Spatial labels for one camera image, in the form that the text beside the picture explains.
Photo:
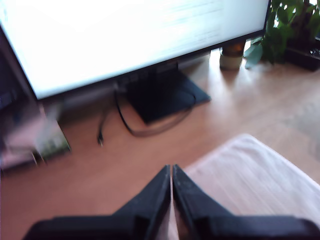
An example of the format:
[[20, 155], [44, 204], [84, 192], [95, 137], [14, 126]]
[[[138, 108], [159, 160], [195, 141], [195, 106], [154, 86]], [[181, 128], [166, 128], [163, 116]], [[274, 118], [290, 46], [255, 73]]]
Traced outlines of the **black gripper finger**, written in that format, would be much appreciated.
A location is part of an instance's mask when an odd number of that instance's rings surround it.
[[173, 199], [183, 223], [194, 240], [203, 240], [210, 231], [209, 221], [214, 217], [233, 214], [208, 196], [184, 171], [172, 166]]
[[166, 218], [170, 203], [171, 169], [167, 164], [114, 215], [133, 218], [132, 240], [154, 240]]

